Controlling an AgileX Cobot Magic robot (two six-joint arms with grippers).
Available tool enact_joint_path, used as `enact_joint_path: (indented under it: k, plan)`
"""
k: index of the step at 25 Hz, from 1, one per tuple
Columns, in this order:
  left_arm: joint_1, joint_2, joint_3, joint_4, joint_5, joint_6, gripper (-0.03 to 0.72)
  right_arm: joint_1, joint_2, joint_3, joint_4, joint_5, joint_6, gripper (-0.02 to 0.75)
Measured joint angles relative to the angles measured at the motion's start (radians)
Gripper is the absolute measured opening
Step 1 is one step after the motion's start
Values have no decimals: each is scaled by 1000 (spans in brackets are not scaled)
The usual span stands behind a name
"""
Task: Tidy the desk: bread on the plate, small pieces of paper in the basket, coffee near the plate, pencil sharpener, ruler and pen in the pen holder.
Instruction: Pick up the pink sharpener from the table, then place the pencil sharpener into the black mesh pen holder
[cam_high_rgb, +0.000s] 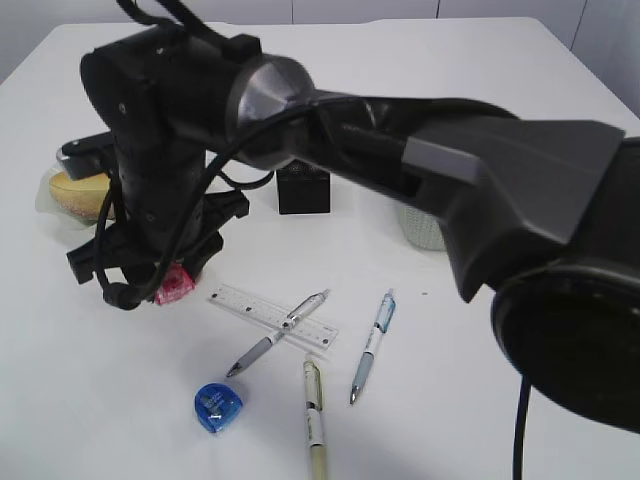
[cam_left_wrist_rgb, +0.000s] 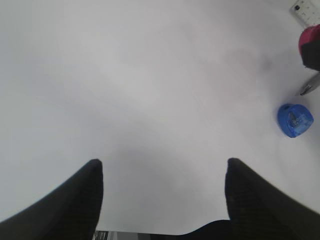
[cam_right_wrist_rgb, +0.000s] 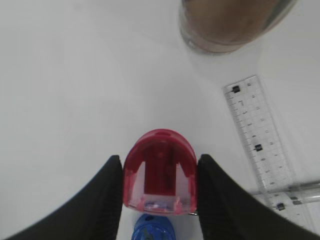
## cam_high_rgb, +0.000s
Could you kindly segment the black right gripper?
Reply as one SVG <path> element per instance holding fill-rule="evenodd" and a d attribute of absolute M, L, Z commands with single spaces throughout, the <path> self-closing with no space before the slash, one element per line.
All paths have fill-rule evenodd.
<path fill-rule="evenodd" d="M 241 194 L 197 194 L 207 151 L 223 149 L 232 86 L 250 59 L 247 35 L 194 36 L 152 27 L 81 59 L 84 90 L 113 136 L 116 224 L 68 254 L 79 283 L 94 266 L 119 268 L 134 285 L 152 279 L 175 225 L 194 203 L 176 260 L 192 280 L 223 245 L 220 228 L 244 216 Z"/>

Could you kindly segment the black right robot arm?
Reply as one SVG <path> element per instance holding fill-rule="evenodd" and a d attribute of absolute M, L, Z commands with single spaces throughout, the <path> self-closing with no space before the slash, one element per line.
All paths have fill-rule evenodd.
<path fill-rule="evenodd" d="M 171 263 L 198 272 L 248 211 L 208 186 L 230 160 L 294 160 L 434 216 L 460 296 L 496 293 L 512 365 L 554 403 L 639 429 L 639 142 L 589 120 L 524 120 L 466 99 L 317 89 L 258 39 L 155 27 L 86 54 L 80 76 L 107 134 L 68 173 L 103 171 L 116 223 L 72 251 L 79 282 L 119 268 L 104 300 L 151 299 Z"/>

